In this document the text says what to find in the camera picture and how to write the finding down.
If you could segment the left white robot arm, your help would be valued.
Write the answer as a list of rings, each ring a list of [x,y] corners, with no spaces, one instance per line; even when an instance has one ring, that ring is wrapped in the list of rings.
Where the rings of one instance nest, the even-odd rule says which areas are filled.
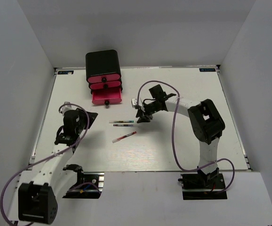
[[[98,114],[64,107],[62,115],[63,125],[56,132],[50,159],[45,161],[31,182],[22,183],[18,189],[18,218],[21,221],[52,224],[57,215],[58,200],[72,186],[79,188],[84,185],[82,167],[67,162]]]

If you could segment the green gel pen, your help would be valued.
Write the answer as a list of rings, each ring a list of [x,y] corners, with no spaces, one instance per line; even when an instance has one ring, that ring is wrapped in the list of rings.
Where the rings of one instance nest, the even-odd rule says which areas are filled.
[[[122,120],[122,121],[109,121],[111,124],[119,124],[119,123],[134,123],[133,120]]]

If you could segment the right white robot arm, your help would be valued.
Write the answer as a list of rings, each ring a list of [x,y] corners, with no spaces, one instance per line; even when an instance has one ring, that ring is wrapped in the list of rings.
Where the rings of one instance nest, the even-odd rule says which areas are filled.
[[[174,113],[171,141],[174,159],[177,166],[181,169],[182,167],[178,163],[174,144],[176,115],[180,114],[189,118],[193,133],[199,141],[200,148],[199,164],[193,171],[198,173],[198,183],[202,187],[210,187],[214,184],[215,178],[219,174],[217,148],[220,137],[225,129],[224,120],[215,104],[210,99],[201,102],[185,100],[180,96],[178,91],[175,94],[166,94],[161,85],[150,88],[149,92],[152,99],[148,104],[140,99],[140,94],[137,94],[137,98],[131,100],[132,107],[137,110],[137,123],[150,122],[153,119],[153,114],[160,111]]]

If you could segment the red gel pen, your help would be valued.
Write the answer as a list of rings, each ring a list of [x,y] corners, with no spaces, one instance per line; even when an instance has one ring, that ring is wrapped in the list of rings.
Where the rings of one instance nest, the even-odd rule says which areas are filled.
[[[125,138],[127,138],[127,137],[130,137],[130,136],[136,134],[136,133],[137,133],[137,132],[134,131],[134,132],[128,133],[128,134],[126,134],[126,135],[123,135],[123,136],[121,136],[121,137],[119,137],[119,138],[116,138],[116,139],[112,140],[112,143],[119,142],[119,141],[121,141],[121,140],[123,140],[123,139],[125,139]]]

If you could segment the pink top drawer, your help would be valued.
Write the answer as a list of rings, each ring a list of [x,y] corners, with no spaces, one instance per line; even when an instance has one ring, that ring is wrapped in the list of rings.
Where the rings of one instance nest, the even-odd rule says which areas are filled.
[[[119,74],[103,74],[97,76],[90,76],[87,77],[88,83],[104,83],[107,81],[116,81],[119,80],[121,76]]]

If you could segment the purple gel pen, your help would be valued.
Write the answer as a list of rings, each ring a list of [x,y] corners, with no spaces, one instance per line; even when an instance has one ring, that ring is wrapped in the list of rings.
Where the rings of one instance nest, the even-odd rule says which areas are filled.
[[[113,124],[114,127],[135,127],[135,124]]]

